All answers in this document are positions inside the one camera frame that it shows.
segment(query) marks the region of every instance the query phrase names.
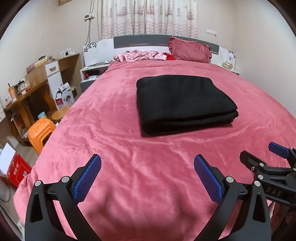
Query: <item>curtain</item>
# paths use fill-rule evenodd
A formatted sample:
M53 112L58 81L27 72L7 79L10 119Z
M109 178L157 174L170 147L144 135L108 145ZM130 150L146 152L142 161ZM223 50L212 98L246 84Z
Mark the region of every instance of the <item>curtain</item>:
M198 38L197 0L147 0L146 34Z
M4 110L0 104L0 122L3 121L5 119L5 113Z
M103 0L102 39L144 34L146 0Z

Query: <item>wooden stool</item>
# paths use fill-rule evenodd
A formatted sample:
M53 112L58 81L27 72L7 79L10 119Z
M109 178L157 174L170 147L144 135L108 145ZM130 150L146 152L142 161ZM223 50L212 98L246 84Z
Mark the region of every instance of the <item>wooden stool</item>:
M60 122L64 116L68 113L72 105L66 105L62 107L61 109L57 110L55 113L52 114L52 120Z
M43 141L55 130L55 124L47 119L41 118L28 130L28 138L38 155L43 149Z

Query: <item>drawer handle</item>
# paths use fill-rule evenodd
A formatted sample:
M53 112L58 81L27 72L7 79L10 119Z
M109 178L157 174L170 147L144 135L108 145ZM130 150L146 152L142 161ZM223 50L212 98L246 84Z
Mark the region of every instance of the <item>drawer handle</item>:
M56 69L57 69L57 67L54 66L54 67L51 67L49 70L50 70L51 72L53 72L53 71L56 70Z

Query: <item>orange plastic stool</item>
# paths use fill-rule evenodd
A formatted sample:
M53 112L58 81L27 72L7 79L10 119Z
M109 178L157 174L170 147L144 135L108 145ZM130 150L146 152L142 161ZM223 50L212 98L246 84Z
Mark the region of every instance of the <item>orange plastic stool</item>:
M51 120L43 117L36 121L28 130L29 141L38 155L40 155L43 149L43 141L55 130L55 128L56 126Z

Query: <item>gray headboard panel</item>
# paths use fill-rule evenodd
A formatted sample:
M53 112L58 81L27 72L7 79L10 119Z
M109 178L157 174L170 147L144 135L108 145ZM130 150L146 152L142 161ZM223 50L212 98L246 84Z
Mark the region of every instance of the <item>gray headboard panel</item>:
M124 48L124 47L132 47L132 46L168 46L168 39L171 35L163 35L163 34L141 34L141 35L125 35L125 36L116 36L113 38L114 40L114 48ZM219 45L209 43L206 41L191 39L182 36L176 36L183 40L188 41L197 41L202 44L207 44L211 47L212 53L219 53Z

